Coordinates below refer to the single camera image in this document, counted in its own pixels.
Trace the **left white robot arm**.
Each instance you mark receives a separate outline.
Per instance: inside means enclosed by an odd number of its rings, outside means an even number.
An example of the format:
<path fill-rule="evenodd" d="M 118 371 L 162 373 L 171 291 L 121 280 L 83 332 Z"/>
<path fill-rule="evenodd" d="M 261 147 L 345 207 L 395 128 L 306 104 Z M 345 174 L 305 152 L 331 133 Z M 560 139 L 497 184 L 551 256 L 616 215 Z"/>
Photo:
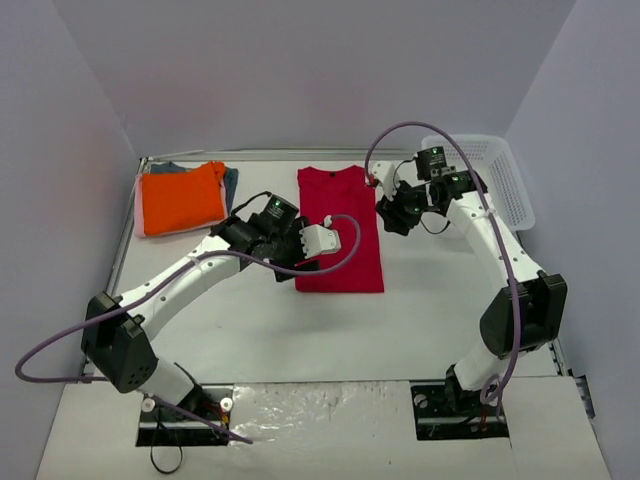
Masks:
<path fill-rule="evenodd" d="M 333 231 L 273 195 L 246 220 L 231 214 L 188 255 L 144 285 L 117 297 L 94 296 L 86 317 L 107 318 L 84 330 L 81 349 L 119 392 L 159 397 L 177 417 L 189 418 L 207 400 L 203 388 L 185 369 L 159 358 L 152 340 L 211 287 L 247 268 L 250 258 L 277 266 L 276 279 L 282 282 L 304 270 L 305 261 L 317 269 L 316 256 L 339 247 Z"/>

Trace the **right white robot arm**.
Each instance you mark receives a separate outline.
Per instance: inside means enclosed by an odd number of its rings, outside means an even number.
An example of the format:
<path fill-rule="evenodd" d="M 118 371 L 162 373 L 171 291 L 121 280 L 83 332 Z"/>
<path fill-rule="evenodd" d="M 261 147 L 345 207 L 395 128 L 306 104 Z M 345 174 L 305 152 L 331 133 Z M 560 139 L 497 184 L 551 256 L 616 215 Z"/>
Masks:
<path fill-rule="evenodd" d="M 382 190 L 376 211 L 385 230 L 407 235 L 425 213 L 444 217 L 463 234 L 494 293 L 479 320 L 479 340 L 446 372 L 445 404 L 466 413 L 493 394 L 514 356 L 557 338 L 568 287 L 561 275 L 546 273 L 524 251 L 475 170 L 448 165 L 441 146 L 422 150 L 413 160 L 415 186 L 400 179 L 390 162 L 379 161 L 370 169 L 370 182 Z"/>

